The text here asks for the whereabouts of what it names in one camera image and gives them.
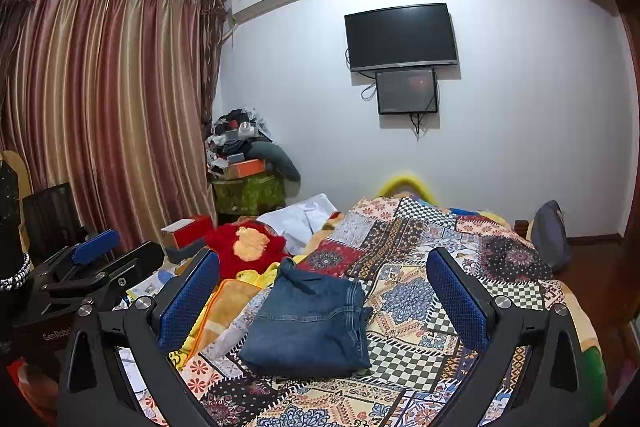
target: orange shoebox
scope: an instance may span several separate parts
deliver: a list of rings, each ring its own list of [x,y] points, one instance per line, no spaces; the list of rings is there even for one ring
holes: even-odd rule
[[[244,162],[232,163],[225,169],[225,180],[235,180],[245,178],[252,174],[259,174],[265,170],[264,160],[246,160]]]

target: gray backpack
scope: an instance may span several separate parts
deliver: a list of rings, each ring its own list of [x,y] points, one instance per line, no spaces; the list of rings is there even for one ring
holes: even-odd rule
[[[571,261],[562,213],[556,200],[547,201],[536,212],[531,229],[531,242],[554,273]]]

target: black monitor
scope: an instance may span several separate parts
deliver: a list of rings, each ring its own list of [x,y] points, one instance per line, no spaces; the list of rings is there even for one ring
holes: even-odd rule
[[[446,3],[344,16],[351,71],[457,64]]]
[[[438,112],[436,80],[431,68],[376,72],[379,114]]]

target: green cloth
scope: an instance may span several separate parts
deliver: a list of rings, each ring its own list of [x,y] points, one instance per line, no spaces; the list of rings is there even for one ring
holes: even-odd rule
[[[607,412],[607,373],[597,347],[592,346],[583,352],[582,359],[589,396],[589,420],[593,421]]]
[[[220,214],[259,216],[285,206],[284,181],[276,172],[212,182]]]

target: striped curtain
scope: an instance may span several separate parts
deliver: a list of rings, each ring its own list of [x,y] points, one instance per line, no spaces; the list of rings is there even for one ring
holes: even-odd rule
[[[82,224],[130,250],[215,219],[200,131],[201,0],[37,0],[0,121],[34,190],[71,183]]]
[[[202,106],[200,108],[200,124],[202,139],[213,134],[211,129],[211,109],[218,87],[220,70],[220,51],[222,48],[222,28],[225,24],[225,0],[202,0],[200,21],[202,24],[202,70],[200,84],[202,90]]]
[[[20,30],[35,1],[2,0],[0,2],[0,112],[8,79],[15,67]]]

